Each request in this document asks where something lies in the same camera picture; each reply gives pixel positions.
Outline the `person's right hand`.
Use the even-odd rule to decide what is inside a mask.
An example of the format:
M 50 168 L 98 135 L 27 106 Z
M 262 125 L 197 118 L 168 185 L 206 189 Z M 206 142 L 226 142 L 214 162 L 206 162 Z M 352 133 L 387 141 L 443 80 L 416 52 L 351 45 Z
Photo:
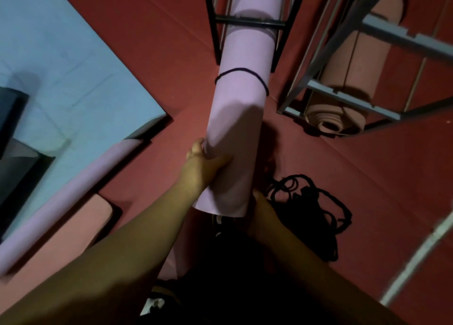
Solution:
M 267 199 L 265 207 L 253 208 L 250 212 L 246 233 L 259 244 L 269 247 L 284 231 L 285 227 Z

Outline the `person's left hand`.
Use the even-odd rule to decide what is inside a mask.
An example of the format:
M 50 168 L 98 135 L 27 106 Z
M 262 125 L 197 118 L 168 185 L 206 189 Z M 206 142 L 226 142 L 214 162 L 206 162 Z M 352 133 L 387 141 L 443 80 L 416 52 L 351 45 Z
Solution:
M 186 153 L 186 161 L 178 178 L 178 185 L 197 198 L 212 183 L 218 172 L 210 170 L 210 159 L 205 156 L 203 143 L 205 139 L 196 139 Z

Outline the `person's right forearm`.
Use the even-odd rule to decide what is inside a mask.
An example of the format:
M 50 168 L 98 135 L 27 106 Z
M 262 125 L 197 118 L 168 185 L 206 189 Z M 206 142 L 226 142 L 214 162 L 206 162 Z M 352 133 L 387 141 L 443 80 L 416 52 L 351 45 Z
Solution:
M 409 325 L 331 269 L 286 228 L 258 235 L 282 268 L 340 325 Z

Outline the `person's left forearm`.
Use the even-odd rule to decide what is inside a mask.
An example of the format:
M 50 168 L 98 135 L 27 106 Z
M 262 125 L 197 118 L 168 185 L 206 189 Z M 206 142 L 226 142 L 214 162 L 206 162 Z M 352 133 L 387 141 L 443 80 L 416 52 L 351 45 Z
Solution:
M 176 183 L 5 311 L 0 325 L 132 324 L 200 194 Z

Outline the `pile of black elastic bands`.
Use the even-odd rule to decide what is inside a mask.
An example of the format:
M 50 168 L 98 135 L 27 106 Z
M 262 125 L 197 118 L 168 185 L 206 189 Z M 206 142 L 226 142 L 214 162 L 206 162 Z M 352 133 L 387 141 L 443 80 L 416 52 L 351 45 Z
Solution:
M 280 180 L 269 179 L 265 196 L 278 218 L 300 241 L 324 262 L 339 258 L 337 235 L 352 224 L 352 212 L 338 198 L 318 188 L 304 174 L 293 174 Z M 320 206 L 323 195 L 341 209 L 343 217 Z

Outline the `person's black trousers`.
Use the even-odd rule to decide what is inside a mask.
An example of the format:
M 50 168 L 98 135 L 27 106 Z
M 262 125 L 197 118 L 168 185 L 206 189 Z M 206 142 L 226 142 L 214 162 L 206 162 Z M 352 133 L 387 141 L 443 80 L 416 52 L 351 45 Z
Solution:
M 158 280 L 136 325 L 337 325 L 232 218 L 213 216 L 216 236 L 201 262 L 177 280 Z

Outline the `black elastic band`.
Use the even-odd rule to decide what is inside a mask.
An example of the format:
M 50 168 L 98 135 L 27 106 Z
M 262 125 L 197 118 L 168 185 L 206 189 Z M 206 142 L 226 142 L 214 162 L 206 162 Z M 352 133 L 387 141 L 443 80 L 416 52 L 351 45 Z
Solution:
M 215 78 L 214 84 L 216 85 L 217 82 L 218 82 L 223 76 L 226 76 L 226 75 L 228 75 L 228 74 L 230 74 L 230 73 L 232 73 L 232 72 L 246 72 L 246 73 L 248 73 L 248 74 L 254 76 L 254 77 L 257 78 L 257 80 L 262 84 L 262 86 L 263 86 L 263 88 L 264 88 L 264 90 L 265 90 L 265 95 L 266 95 L 266 97 L 269 96 L 269 88 L 268 88 L 266 82 L 264 82 L 263 78 L 261 78 L 261 76 L 260 76 L 257 72 L 255 72 L 255 71 L 253 71 L 253 70 L 250 70 L 250 69 L 248 69 L 248 68 L 238 67 L 238 68 L 232 68 L 232 69 L 230 69 L 230 70 L 226 70 L 226 71 L 220 73 L 220 74 Z

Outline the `black metal rack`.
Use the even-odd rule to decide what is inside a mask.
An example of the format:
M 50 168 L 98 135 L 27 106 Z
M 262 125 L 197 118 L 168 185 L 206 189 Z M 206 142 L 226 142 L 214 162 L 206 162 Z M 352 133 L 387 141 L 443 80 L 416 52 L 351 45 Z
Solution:
M 221 63 L 228 26 L 235 25 L 253 29 L 266 29 L 276 34 L 275 49 L 270 70 L 271 73 L 274 73 L 288 41 L 302 2 L 303 0 L 290 0 L 289 13 L 286 20 L 284 20 L 283 16 L 286 0 L 282 0 L 281 2 L 279 19 L 272 19 L 270 17 L 266 17 L 265 15 L 259 15 L 258 17 L 251 17 L 242 14 L 232 15 L 231 10 L 233 7 L 233 0 L 227 0 L 225 13 L 219 14 L 216 13 L 218 0 L 205 0 L 214 56 L 217 65 L 220 65 Z

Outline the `grey metal rack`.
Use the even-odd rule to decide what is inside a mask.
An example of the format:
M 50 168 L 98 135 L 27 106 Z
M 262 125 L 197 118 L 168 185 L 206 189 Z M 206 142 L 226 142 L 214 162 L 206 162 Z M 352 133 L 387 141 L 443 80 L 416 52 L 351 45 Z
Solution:
M 393 123 L 406 122 L 417 117 L 432 115 L 437 111 L 453 108 L 453 96 L 451 96 L 411 110 L 405 108 L 403 112 L 395 112 L 374 105 L 371 101 L 367 102 L 346 93 L 334 91 L 332 88 L 320 83 L 320 77 L 325 65 L 353 31 L 372 36 L 380 41 L 389 43 L 390 46 L 397 45 L 422 55 L 425 58 L 439 60 L 453 65 L 453 45 L 439 41 L 432 36 L 423 34 L 409 35 L 408 29 L 400 26 L 400 23 L 393 24 L 385 19 L 372 15 L 371 10 L 379 1 L 351 0 L 351 7 L 345 13 L 343 20 L 328 40 L 326 40 L 327 28 L 325 29 L 305 73 L 297 82 L 295 79 L 293 80 L 287 96 L 281 101 L 277 109 L 279 114 L 286 113 L 305 121 L 304 114 L 310 102 L 312 92 L 318 92 L 341 103 L 352 105 L 366 111 L 366 124 L 364 130 L 361 132 L 363 133 L 376 128 L 390 126 Z M 323 132 L 320 133 L 322 135 L 338 137 L 361 134 L 333 135 Z

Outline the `white metal pole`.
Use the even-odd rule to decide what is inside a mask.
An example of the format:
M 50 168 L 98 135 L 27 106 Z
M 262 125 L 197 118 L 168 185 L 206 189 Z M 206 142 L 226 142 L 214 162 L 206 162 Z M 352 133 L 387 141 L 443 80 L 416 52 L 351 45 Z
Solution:
M 417 248 L 412 257 L 406 262 L 401 272 L 394 278 L 390 286 L 383 293 L 379 303 L 389 307 L 393 300 L 402 292 L 405 285 L 421 267 L 431 252 L 438 246 L 441 240 L 453 229 L 453 206 L 450 213 L 440 221 L 432 232 L 425 238 Z

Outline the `rolled pink yoga mat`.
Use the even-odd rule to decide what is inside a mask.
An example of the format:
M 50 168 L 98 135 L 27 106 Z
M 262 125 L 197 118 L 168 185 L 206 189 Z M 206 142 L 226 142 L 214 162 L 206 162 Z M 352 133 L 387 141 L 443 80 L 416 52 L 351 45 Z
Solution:
M 399 24 L 405 17 L 408 0 L 380 0 L 371 14 Z M 370 102 L 391 45 L 372 36 L 353 31 L 325 65 L 320 83 L 334 91 Z M 320 132 L 333 135 L 361 133 L 367 112 L 312 92 L 305 121 Z

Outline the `flat blue mat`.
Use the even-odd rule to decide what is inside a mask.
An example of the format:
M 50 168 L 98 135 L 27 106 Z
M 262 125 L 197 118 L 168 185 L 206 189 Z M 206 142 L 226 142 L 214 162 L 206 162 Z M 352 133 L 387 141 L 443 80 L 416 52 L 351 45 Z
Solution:
M 3 240 L 113 145 L 166 115 L 67 0 L 0 0 L 0 86 L 29 95 L 14 139 L 55 158 Z

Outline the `flat pink mat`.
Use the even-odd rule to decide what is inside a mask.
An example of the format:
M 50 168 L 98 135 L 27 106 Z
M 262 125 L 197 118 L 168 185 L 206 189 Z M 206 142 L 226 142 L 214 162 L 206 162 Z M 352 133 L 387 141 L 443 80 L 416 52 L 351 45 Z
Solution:
M 0 280 L 0 315 L 86 251 L 113 216 L 109 202 L 92 196 L 16 273 Z

